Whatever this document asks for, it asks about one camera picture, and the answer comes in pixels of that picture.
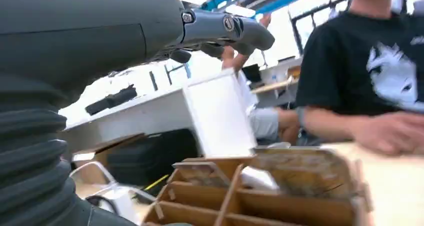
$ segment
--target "robotic arm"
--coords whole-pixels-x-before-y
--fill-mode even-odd
[[[217,57],[230,45],[249,55],[274,43],[252,19],[186,10],[179,0],[0,0],[0,8],[0,64],[54,65],[58,78],[74,82],[152,61],[187,62],[186,51]]]
[[[273,42],[251,19],[179,0],[0,0],[0,224],[134,226],[75,195],[59,108],[110,71]]]

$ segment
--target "person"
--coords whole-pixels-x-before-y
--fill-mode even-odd
[[[316,28],[304,51],[296,104],[308,132],[383,154],[424,147],[424,20],[391,0],[352,0]]]
[[[264,15],[260,23],[268,28],[271,15]],[[249,56],[237,54],[232,47],[225,47],[221,56],[222,68],[233,68],[240,85],[243,103],[250,125],[257,139],[268,142],[286,141],[294,144],[298,137],[299,123],[296,111],[281,108],[256,108],[258,99],[249,86],[248,80],[242,71],[243,65]]]

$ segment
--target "screw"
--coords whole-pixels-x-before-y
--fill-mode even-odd
[[[184,12],[182,14],[182,21],[185,23],[192,23],[194,21],[193,16],[190,13]]]
[[[223,20],[223,24],[227,31],[232,32],[234,30],[234,21],[231,17],[225,16]]]

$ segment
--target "graphic print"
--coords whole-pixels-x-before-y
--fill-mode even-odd
[[[380,98],[405,110],[424,112],[424,102],[418,101],[417,65],[397,44],[372,47],[366,69]]]

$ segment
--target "person's hand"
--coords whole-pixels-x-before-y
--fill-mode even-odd
[[[271,23],[271,14],[264,14],[264,16],[259,20],[259,23],[261,23],[265,28],[268,28]]]
[[[230,46],[225,46],[224,51],[221,55],[222,60],[232,60],[234,59],[234,48]]]
[[[354,123],[352,136],[361,146],[389,154],[424,153],[424,115],[389,113]]]

